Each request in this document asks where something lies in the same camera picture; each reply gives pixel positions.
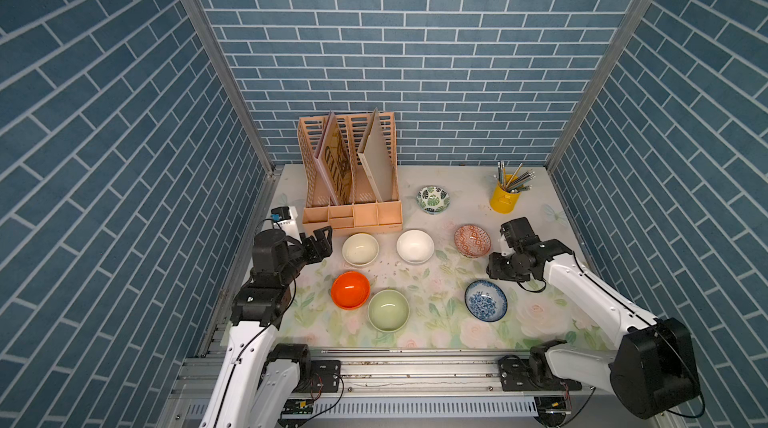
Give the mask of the blue floral bowl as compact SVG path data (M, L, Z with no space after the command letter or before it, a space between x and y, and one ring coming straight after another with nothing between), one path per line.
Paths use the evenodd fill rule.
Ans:
M508 309L508 300L503 290L488 280L471 282L465 290L464 301L473 317L487 323L501 320Z

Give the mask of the cream bowl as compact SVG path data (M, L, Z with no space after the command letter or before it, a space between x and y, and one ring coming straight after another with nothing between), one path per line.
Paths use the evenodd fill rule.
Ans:
M376 260L379 250L379 243L373 235L356 233L344 241L342 256L351 266L365 267Z

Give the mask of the green leaf pattern bowl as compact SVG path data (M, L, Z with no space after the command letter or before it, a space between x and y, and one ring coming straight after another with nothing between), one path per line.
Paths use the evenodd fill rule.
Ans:
M428 214L444 212L450 206L450 194L440 186L424 186L416 196L418 206Z

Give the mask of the light green bowl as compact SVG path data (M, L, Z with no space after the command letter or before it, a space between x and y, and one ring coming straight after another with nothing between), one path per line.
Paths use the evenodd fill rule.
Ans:
M380 332L396 332L404 327L410 316L407 298L398 290L384 289L368 303L368 319Z

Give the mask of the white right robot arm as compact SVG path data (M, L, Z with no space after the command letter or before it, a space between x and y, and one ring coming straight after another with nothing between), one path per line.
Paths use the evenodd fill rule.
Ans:
M582 309L609 337L613 351L573 347L553 340L530 349L526 361L499 362L503 386L540 391L581 383L617 397L634 416L649 419L702 396L693 342L675 318L638 307L584 268L557 239L541 240L525 217L500 227L502 252L489 256L490 278L554 287Z

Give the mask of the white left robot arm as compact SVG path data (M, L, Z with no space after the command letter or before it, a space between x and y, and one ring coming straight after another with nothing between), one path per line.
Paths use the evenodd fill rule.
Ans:
M276 344L300 271L333 253L332 228L296 236L269 228L254 237L250 278L233 302L229 341L202 427L275 427L289 395L308 377L305 344Z

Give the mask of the red patterned bowl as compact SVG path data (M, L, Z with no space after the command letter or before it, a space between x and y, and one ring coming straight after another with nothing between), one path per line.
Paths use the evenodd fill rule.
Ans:
M465 224L454 232L454 245L461 255L480 258L490 253L492 241L490 235L480 226Z

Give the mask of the yellow metal pencil cup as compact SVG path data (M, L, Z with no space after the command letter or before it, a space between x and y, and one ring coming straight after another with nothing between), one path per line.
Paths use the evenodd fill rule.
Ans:
M497 182L489 204L494 211L508 214L514 210L519 198L520 193L518 191L506 191L504 185Z

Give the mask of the orange bowl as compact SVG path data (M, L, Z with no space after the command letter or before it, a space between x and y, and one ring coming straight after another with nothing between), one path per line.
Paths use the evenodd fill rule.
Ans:
M363 306L370 296L368 278L356 271L339 275L330 289L334 304L344 310L355 310Z

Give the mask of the floral table mat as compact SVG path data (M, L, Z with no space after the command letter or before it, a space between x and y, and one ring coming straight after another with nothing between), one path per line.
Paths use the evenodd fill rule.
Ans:
M535 281L519 287L499 282L508 300L506 315L494 323L474 318L464 302L466 287L486 276L488 260L461 255L454 245L454 232L465 224L483 228L500 250L500 226L513 218L526 217L543 240L558 239L574 251L580 249L545 169L535 170L530 190L521 194L510 214L490 208L496 184L492 166L402 165L398 168L403 227L427 232L435 243L429 261L413 265L397 254L395 233L377 234L380 252L363 267L371 291L391 288L408 300L406 325L393 333L376 330L367 309L344 310L331 299L335 278L352 266L342 256L345 236L333 240L330 258L302 269L298 295L278 331L280 343L304 343L320 348L413 348L413 349L511 349L526 351L551 339L564 339L576 347L604 350L609 338L580 308L560 291L543 288ZM428 214L417 204L418 190L436 185L450 194L450 206L442 213Z

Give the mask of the peach plastic file organizer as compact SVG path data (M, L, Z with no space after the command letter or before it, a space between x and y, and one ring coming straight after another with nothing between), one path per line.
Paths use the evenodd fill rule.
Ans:
M391 112L305 116L298 142L307 179L306 230L331 226L335 235L403 228Z

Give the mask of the white bowl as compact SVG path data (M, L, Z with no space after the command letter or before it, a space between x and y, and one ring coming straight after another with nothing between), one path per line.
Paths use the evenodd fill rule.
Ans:
M396 250L403 261L418 265L430 260L435 251L435 244L427 232L412 229L399 236Z

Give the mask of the beige folder board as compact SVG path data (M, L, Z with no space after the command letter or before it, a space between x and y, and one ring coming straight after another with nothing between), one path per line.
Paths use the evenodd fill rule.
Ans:
M393 167L378 110L374 110L357 150L375 198L379 202L393 199Z

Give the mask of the green circuit board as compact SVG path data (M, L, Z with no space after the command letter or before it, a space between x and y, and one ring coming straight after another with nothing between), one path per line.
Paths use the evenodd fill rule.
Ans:
M314 414L314 402L309 399L289 399L284 404L280 417L288 418L308 418Z

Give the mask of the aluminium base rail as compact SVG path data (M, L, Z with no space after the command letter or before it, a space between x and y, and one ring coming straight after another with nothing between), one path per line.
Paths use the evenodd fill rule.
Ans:
M159 423L202 427L226 350L190 358L171 391ZM275 427L308 427L315 421L386 418L531 418L544 425L570 423L571 396L615 395L581 383L540 391L504 387L499 362L526 361L529 352L499 350L401 350L308 348L308 377L289 399L314 402L308 418L279 416Z

